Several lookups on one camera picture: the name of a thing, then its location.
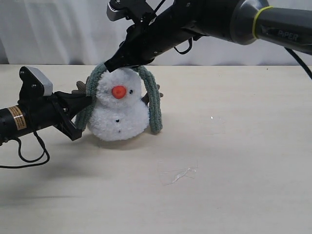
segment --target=white curtain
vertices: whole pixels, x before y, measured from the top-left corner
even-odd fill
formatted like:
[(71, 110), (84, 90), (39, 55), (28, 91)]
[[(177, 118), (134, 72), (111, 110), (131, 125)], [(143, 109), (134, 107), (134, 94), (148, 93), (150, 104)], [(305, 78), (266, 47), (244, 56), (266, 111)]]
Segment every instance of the white curtain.
[[(147, 0), (155, 8), (160, 0)], [(109, 59), (131, 22), (110, 22), (108, 0), (0, 0), (0, 63), (86, 64)], [(173, 3), (167, 0), (160, 11)], [(311, 0), (271, 0), (275, 7), (312, 10)], [(179, 46), (180, 50), (188, 44)], [(312, 57), (299, 53), (312, 65)], [(297, 65), (283, 47), (264, 41), (240, 46), (201, 38), (186, 55), (175, 50), (152, 65)]]

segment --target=white fluffy snowman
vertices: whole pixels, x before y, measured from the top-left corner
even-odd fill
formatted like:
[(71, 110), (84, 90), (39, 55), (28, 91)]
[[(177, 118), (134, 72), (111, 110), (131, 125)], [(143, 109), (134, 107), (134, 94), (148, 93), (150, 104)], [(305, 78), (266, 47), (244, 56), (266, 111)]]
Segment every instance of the white fluffy snowman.
[(141, 77), (129, 68), (102, 74), (89, 130), (104, 141), (133, 138), (149, 125), (149, 107), (142, 101)]

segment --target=snowman plush toy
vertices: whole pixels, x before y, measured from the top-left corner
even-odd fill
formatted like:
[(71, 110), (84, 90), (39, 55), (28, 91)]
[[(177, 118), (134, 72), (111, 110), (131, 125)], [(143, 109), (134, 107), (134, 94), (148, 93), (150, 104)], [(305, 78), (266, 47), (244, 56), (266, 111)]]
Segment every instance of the snowman plush toy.
[[(141, 82), (147, 94), (142, 97)], [(104, 141), (127, 140), (150, 126), (157, 134), (162, 129), (159, 85), (146, 67), (119, 68), (108, 72), (99, 64), (86, 83), (77, 82), (77, 90), (93, 98), (93, 103), (76, 116), (75, 124)]]

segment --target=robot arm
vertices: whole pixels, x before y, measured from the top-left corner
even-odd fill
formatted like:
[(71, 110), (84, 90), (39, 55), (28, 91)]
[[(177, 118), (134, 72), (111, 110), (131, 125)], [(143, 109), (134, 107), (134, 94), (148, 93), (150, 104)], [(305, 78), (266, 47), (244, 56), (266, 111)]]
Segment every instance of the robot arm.
[(312, 11), (274, 8), (267, 0), (175, 0), (159, 16), (156, 11), (145, 0), (110, 1), (111, 21), (134, 24), (106, 61), (108, 71), (149, 64), (185, 41), (191, 48), (193, 40), (208, 36), (241, 45), (261, 39), (312, 55)]

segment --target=white table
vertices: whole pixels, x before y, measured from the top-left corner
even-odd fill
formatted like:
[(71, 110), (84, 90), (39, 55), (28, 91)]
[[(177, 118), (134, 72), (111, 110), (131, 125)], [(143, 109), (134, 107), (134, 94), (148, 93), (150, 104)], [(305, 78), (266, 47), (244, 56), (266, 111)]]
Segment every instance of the white table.
[[(18, 100), (20, 67), (0, 66), (2, 108)], [(64, 92), (94, 68), (34, 67)], [(148, 68), (164, 93), (161, 134), (103, 143), (88, 131), (74, 142), (39, 131), (51, 161), (0, 170), (0, 234), (312, 233), (312, 81), (303, 69)], [(41, 153), (33, 135), (21, 139), (25, 156)], [(22, 163), (15, 142), (0, 152), (2, 165)], [(188, 167), (195, 178), (162, 184), (170, 178), (161, 171)]]

